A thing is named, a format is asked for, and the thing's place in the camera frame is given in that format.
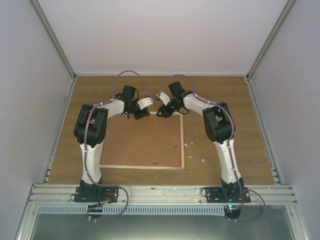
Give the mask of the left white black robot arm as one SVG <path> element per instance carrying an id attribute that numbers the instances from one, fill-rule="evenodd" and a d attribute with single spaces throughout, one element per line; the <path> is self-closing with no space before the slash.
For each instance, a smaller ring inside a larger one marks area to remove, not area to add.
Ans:
<path id="1" fill-rule="evenodd" d="M 150 115 L 148 107 L 154 102 L 146 95 L 144 98 L 134 98 L 138 90 L 125 85 L 121 93 L 112 99 L 98 104 L 83 104 L 75 127 L 81 153 L 83 174 L 79 186 L 71 199 L 77 203 L 113 203 L 118 199 L 122 189 L 116 184 L 103 184 L 100 171 L 100 160 L 104 140 L 107 134 L 108 119 L 124 114 L 128 118 L 133 115 L 136 120 Z"/>

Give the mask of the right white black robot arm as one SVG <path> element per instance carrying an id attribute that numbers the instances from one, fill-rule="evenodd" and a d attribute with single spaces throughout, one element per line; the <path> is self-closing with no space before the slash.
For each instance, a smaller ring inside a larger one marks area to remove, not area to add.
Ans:
<path id="1" fill-rule="evenodd" d="M 228 203 L 242 202 L 243 179 L 237 166 L 234 151 L 235 123 L 225 102 L 212 102 L 198 96 L 193 91 L 186 91 L 179 81 L 169 86 L 172 97 L 159 91 L 156 99 L 163 105 L 157 116 L 170 117 L 174 112 L 185 109 L 203 117 L 205 133 L 217 150 L 221 167 L 221 187 L 218 194 Z"/>

